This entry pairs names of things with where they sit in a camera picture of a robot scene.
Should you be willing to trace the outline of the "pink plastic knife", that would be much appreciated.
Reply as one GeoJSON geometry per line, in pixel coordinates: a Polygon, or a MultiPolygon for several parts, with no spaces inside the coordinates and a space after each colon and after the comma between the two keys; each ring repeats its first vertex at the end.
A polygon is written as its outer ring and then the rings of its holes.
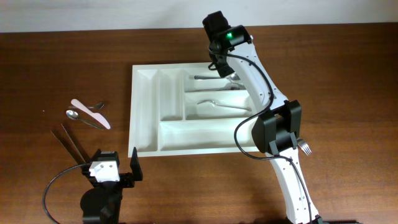
{"type": "Polygon", "coordinates": [[[108,120],[100,113],[95,113],[92,112],[88,107],[86,107],[83,103],[81,103],[77,99],[72,99],[71,104],[75,107],[77,107],[79,110],[84,111],[86,114],[90,115],[92,118],[97,120],[99,123],[101,123],[106,129],[111,129],[111,126],[108,122],[108,120]]]}

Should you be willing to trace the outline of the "metal chopstick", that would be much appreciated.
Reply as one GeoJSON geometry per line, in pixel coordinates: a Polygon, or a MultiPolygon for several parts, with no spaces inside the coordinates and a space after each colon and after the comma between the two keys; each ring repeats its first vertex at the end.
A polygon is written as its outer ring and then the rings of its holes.
{"type": "Polygon", "coordinates": [[[68,136],[69,140],[71,141],[71,143],[73,144],[73,147],[76,149],[77,153],[79,154],[79,156],[81,157],[82,161],[84,163],[86,163],[86,159],[83,157],[83,154],[81,153],[81,151],[79,150],[79,148],[77,147],[77,144],[75,143],[75,141],[73,140],[72,136],[70,135],[70,133],[68,132],[68,129],[64,126],[64,124],[61,124],[63,130],[65,131],[66,135],[68,136]]]}
{"type": "Polygon", "coordinates": [[[76,159],[76,157],[72,154],[72,151],[69,147],[65,144],[62,138],[60,138],[55,131],[51,130],[52,135],[57,139],[57,141],[62,145],[62,147],[68,152],[71,158],[76,162],[76,164],[80,164],[80,162],[76,159]]]}

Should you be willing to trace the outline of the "steel spoon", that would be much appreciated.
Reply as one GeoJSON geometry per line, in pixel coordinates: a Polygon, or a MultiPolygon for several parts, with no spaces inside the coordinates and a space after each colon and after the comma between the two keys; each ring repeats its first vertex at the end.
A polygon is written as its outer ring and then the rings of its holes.
{"type": "Polygon", "coordinates": [[[238,83],[228,83],[224,87],[221,88],[209,88],[202,90],[194,90],[193,92],[201,92],[201,91],[232,91],[232,90],[245,90],[246,87],[242,84],[238,83]]]}
{"type": "Polygon", "coordinates": [[[236,73],[232,73],[226,77],[210,77],[210,76],[203,76],[203,75],[195,75],[193,78],[195,80],[227,79],[227,80],[231,80],[234,82],[240,81],[240,78],[236,73]]]}

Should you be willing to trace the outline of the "small steel teaspoon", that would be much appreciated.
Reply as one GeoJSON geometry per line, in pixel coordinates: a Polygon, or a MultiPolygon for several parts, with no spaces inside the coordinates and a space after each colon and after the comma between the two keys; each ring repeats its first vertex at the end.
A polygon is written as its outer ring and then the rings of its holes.
{"type": "Polygon", "coordinates": [[[96,124],[94,124],[94,123],[92,123],[92,122],[90,122],[90,121],[88,121],[88,120],[86,120],[86,119],[81,118],[81,117],[79,116],[79,114],[78,114],[76,111],[73,111],[73,110],[66,110],[66,115],[67,115],[70,119],[79,120],[79,121],[81,121],[81,122],[83,122],[83,123],[85,123],[85,124],[87,124],[87,125],[89,125],[89,126],[91,126],[91,127],[94,127],[94,128],[96,128],[96,129],[100,129],[100,130],[104,130],[104,128],[102,128],[101,126],[98,126],[98,125],[96,125],[96,124]]]}

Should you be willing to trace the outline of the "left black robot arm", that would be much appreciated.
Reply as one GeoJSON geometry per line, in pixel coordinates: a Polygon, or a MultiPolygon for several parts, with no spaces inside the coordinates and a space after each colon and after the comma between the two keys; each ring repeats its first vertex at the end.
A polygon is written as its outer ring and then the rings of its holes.
{"type": "Polygon", "coordinates": [[[143,180],[137,149],[130,160],[131,171],[120,173],[119,155],[116,151],[97,150],[81,173],[93,186],[80,200],[83,223],[118,223],[123,190],[130,189],[143,180]]]}

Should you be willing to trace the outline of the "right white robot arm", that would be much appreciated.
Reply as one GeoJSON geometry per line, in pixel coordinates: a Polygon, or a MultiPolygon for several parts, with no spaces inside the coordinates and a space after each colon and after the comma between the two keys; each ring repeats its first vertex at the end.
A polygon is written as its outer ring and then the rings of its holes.
{"type": "Polygon", "coordinates": [[[240,122],[254,125],[251,136],[262,161],[270,161],[281,187],[291,223],[323,223],[314,206],[299,162],[302,107],[274,85],[256,52],[253,37],[242,25],[231,26],[221,11],[202,21],[209,38],[211,70],[220,77],[236,74],[251,97],[256,114],[240,122]]]}

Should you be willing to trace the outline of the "steel fork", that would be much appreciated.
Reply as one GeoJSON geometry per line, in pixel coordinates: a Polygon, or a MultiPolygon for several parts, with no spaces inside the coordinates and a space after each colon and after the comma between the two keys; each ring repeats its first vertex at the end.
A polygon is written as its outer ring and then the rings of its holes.
{"type": "Polygon", "coordinates": [[[312,151],[311,151],[311,149],[310,149],[308,143],[307,143],[304,139],[298,138],[298,139],[297,139],[297,144],[298,144],[298,147],[299,147],[307,156],[309,156],[309,155],[312,153],[312,151]]]}
{"type": "Polygon", "coordinates": [[[197,103],[197,105],[204,104],[204,103],[211,103],[213,106],[219,106],[219,107],[224,107],[224,108],[232,108],[232,109],[238,109],[238,110],[245,110],[245,111],[249,111],[249,112],[252,111],[251,108],[244,108],[244,107],[232,106],[232,105],[224,105],[224,104],[217,103],[217,102],[214,101],[214,100],[202,100],[202,101],[199,101],[199,102],[197,103]]]}
{"type": "MultiPolygon", "coordinates": [[[[94,106],[88,106],[88,109],[100,110],[104,106],[103,102],[99,102],[94,106]]],[[[76,106],[69,106],[70,109],[76,109],[76,106]]]]}

